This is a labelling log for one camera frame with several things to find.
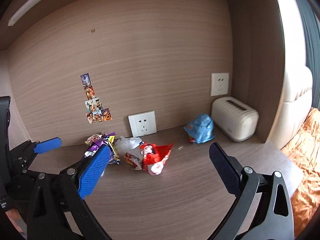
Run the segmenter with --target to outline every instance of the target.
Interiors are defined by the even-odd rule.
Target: wood panel wall
[[[230,3],[233,33],[232,96],[259,113],[256,133],[266,142],[284,81],[284,40],[277,0]]]
[[[9,125],[9,147],[16,147],[20,143],[30,139],[30,136],[21,120],[14,97],[12,95],[10,78],[8,73],[7,51],[0,51],[0,97],[10,96],[10,125]]]
[[[27,30],[8,49],[12,91],[33,140],[63,145],[94,133],[130,136],[127,116],[155,110],[158,130],[210,113],[211,73],[229,72],[225,0],[80,0]],[[89,124],[80,75],[113,120]]]

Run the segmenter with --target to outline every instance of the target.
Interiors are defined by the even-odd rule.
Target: white toaster
[[[241,142],[254,134],[259,114],[233,97],[223,97],[212,103],[211,117],[233,141]]]

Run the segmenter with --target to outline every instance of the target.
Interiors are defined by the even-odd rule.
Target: blue plastic bag
[[[188,123],[184,130],[188,133],[191,142],[203,143],[214,138],[213,121],[208,114],[200,114]]]

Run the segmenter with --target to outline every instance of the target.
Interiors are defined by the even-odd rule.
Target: curtain
[[[320,109],[320,24],[307,0],[296,0],[306,40],[306,66],[313,76],[312,106]]]

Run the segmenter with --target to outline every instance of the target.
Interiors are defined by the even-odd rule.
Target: wooden tabletop
[[[214,134],[212,141],[202,144],[189,143],[182,127],[144,136],[149,143],[174,143],[158,176],[133,171],[123,158],[119,165],[108,165],[94,192],[85,199],[107,233],[114,240],[207,239],[235,199],[209,159],[209,147],[215,141],[242,166],[251,166],[257,173],[280,171],[289,195],[293,194],[303,173],[272,143],[262,144],[256,136],[235,143],[217,128]],[[30,169],[58,173],[80,160],[85,151],[85,145],[62,147],[38,155]],[[241,232],[249,227],[259,197],[257,194]],[[71,215],[67,218],[78,233]]]

